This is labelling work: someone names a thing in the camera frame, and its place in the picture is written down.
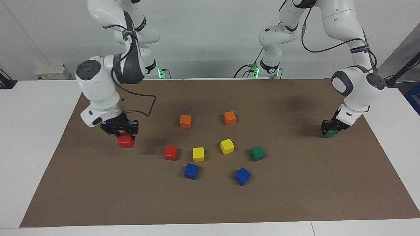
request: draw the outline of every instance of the red block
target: red block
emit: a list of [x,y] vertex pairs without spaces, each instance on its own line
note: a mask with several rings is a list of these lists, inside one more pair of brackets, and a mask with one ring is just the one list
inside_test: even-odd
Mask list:
[[118,145],[121,148],[133,148],[134,147],[134,139],[131,138],[131,135],[122,133],[118,138]]
[[166,146],[165,153],[163,155],[167,160],[177,160],[178,149],[175,146]]

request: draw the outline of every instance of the blue block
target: blue block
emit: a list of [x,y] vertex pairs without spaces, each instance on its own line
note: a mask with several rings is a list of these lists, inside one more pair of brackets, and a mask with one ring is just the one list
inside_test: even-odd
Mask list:
[[236,181],[242,186],[251,178],[251,173],[249,173],[245,168],[241,168],[235,175]]
[[184,176],[190,179],[197,179],[198,166],[188,163],[185,167]]

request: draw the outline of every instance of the orange block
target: orange block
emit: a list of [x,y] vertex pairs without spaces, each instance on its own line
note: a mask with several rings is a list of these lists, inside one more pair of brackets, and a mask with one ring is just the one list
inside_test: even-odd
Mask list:
[[191,128],[191,116],[190,115],[181,115],[179,120],[179,127],[181,128]]
[[233,111],[225,112],[224,119],[225,119],[225,124],[227,126],[236,124],[235,112],[233,112]]

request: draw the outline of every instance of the cube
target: cube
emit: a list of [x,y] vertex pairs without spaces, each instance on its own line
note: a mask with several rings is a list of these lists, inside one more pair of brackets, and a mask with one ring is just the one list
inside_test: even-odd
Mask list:
[[329,130],[324,134],[324,138],[334,137],[339,131],[338,130]]
[[204,148],[203,147],[195,147],[192,149],[192,159],[194,162],[202,162],[204,161]]
[[198,175],[198,166],[188,163],[185,167],[184,176],[196,180]]
[[235,112],[233,111],[225,112],[224,120],[227,126],[235,124],[236,123]]
[[262,160],[264,159],[264,157],[265,157],[265,152],[261,146],[254,147],[253,149],[251,149],[251,159],[253,161]]
[[251,173],[249,173],[245,168],[241,168],[235,175],[235,180],[241,185],[244,186],[248,180],[251,178]]
[[220,149],[222,149],[222,152],[224,155],[227,155],[229,153],[234,152],[235,150],[235,145],[232,142],[231,139],[226,139],[222,142],[220,142]]
[[179,119],[179,127],[181,128],[191,128],[192,117],[190,115],[181,115]]
[[178,159],[178,148],[175,146],[166,146],[165,153],[163,154],[167,160],[177,160]]
[[134,139],[131,137],[130,134],[121,133],[118,137],[118,145],[121,148],[133,148],[134,147]]

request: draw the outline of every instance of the yellow block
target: yellow block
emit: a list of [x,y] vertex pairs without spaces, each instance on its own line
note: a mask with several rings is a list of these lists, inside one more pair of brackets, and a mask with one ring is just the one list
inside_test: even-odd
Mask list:
[[223,154],[227,155],[234,152],[235,145],[231,139],[226,139],[225,141],[220,142],[220,148],[222,149]]
[[192,159],[194,162],[204,161],[204,148],[195,147],[192,149]]

